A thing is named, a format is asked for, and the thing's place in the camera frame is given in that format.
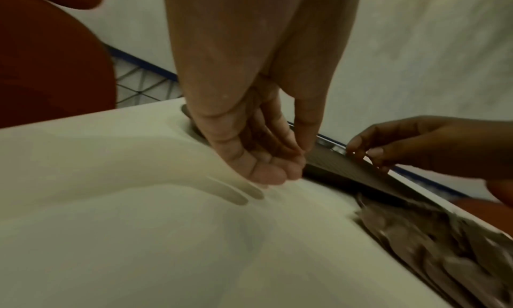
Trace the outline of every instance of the table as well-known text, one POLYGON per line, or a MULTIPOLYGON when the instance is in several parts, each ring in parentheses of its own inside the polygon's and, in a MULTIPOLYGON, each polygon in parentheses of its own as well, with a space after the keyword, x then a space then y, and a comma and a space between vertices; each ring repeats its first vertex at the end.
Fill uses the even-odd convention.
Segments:
POLYGON ((246 182, 182 104, 0 130, 1 307, 448 306, 353 221, 351 196, 246 182))

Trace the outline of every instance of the patterned floor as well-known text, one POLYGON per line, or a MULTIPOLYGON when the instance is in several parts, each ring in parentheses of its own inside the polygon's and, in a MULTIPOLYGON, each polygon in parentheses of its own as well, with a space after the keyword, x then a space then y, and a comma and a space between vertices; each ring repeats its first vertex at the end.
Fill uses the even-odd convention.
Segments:
POLYGON ((182 97, 180 85, 120 58, 113 58, 118 82, 117 108, 182 97))

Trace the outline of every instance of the fingernail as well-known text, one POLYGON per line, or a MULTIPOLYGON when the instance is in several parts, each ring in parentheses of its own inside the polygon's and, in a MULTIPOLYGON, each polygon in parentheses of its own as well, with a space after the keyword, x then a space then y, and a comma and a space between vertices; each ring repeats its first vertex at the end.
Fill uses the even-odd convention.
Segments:
POLYGON ((349 143, 347 144, 346 146, 346 149, 347 148, 358 148, 359 146, 361 146, 362 144, 362 138, 360 137, 354 137, 351 139, 351 141, 349 141, 349 143))
POLYGON ((383 155, 383 148, 372 148, 367 151, 367 156, 375 158, 383 155))

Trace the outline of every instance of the white surface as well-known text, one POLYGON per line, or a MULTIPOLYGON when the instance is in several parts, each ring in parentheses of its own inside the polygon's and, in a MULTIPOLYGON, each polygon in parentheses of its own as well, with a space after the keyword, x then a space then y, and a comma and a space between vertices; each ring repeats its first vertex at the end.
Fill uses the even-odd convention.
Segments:
MULTIPOLYGON (((68 11, 104 42, 175 72, 163 0, 68 11)), ((513 0, 361 0, 321 133, 347 143, 371 124, 421 114, 513 119, 512 12, 513 0)), ((425 176, 492 197, 480 181, 425 176)))
POLYGON ((247 183, 182 103, 0 130, 1 307, 448 306, 353 222, 354 199, 247 183))

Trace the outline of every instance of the skin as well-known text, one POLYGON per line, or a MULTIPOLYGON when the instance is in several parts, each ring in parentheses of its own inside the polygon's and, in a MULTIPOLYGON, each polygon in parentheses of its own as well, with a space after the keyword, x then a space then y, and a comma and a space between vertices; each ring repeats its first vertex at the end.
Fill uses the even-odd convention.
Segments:
POLYGON ((188 108, 214 150, 260 184, 301 177, 359 0, 166 0, 188 108), (294 98, 295 129, 279 89, 294 98))
POLYGON ((395 164, 442 174, 497 180, 513 179, 513 122, 415 117, 370 126, 347 151, 387 172, 395 164))

